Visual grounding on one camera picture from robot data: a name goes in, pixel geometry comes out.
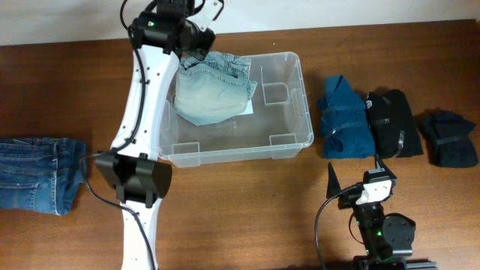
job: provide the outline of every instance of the light blue jeans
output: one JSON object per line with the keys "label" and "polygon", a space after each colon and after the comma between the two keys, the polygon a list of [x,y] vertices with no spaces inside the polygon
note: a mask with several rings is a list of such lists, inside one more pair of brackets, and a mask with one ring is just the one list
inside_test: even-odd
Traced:
{"label": "light blue jeans", "polygon": [[182,59],[173,106],[189,122],[216,124],[243,113],[257,82],[248,79],[251,59],[209,52],[205,60]]}

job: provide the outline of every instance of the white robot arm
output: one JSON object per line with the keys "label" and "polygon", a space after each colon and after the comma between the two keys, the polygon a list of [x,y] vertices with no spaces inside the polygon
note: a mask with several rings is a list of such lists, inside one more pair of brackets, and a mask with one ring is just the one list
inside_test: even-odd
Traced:
{"label": "white robot arm", "polygon": [[[121,205],[136,212],[142,226],[123,211],[124,270],[158,269],[158,210],[172,178],[171,166],[157,162],[167,92],[183,52],[205,58],[215,40],[208,26],[224,6],[221,0],[204,0],[197,8],[193,0],[172,2],[152,2],[128,28],[134,64],[127,107],[111,153],[96,161]],[[152,12],[155,6],[157,13]]]}

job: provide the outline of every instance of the denim jeans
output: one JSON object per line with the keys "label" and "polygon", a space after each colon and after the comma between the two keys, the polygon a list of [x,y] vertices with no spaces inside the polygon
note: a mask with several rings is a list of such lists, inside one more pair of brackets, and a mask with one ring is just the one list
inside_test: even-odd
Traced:
{"label": "denim jeans", "polygon": [[195,125],[225,121],[243,113],[257,82],[248,79],[251,59],[210,52],[203,61],[182,59],[173,106]]}
{"label": "denim jeans", "polygon": [[66,215],[82,182],[85,153],[75,139],[0,139],[0,209]]}

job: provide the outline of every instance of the folded jeans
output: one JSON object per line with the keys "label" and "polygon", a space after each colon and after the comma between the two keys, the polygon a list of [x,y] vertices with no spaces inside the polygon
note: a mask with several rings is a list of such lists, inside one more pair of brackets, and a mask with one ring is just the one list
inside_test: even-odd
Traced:
{"label": "folded jeans", "polygon": [[248,79],[251,59],[210,52],[203,61],[182,59],[174,107],[195,125],[210,125],[243,113],[257,82]]}
{"label": "folded jeans", "polygon": [[439,167],[470,168],[479,163],[468,137],[476,124],[462,115],[440,111],[430,114],[421,124],[426,139],[433,145],[433,162]]}
{"label": "folded jeans", "polygon": [[0,140],[0,209],[66,215],[82,182],[85,153],[75,139]]}

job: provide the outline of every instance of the belt loop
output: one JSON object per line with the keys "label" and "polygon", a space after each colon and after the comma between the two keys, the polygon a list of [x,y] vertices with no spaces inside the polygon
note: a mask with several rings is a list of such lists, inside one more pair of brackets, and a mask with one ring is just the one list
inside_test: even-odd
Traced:
{"label": "belt loop", "polygon": [[397,150],[397,154],[395,154],[393,158],[396,158],[398,157],[398,155],[400,155],[400,153],[404,149],[404,144],[405,144],[405,131],[400,130],[400,136],[398,137],[398,150]]}
{"label": "belt loop", "polygon": [[378,127],[380,125],[386,125],[390,123],[390,118],[385,118],[385,119],[378,119],[375,121],[372,121],[371,124],[375,127]]}
{"label": "belt loop", "polygon": [[59,169],[59,151],[57,151],[57,146],[58,146],[58,144],[59,144],[61,141],[62,141],[62,140],[59,139],[59,140],[56,140],[56,141],[53,143],[52,166],[53,166],[53,169],[54,169],[55,171]]}
{"label": "belt loop", "polygon": [[464,139],[467,139],[468,136],[466,135],[457,135],[457,136],[450,136],[450,137],[446,137],[446,138],[442,138],[442,139],[436,139],[435,140],[435,143],[440,146],[442,144],[446,144],[446,143],[453,143],[453,142],[457,142],[459,140],[464,140]]}

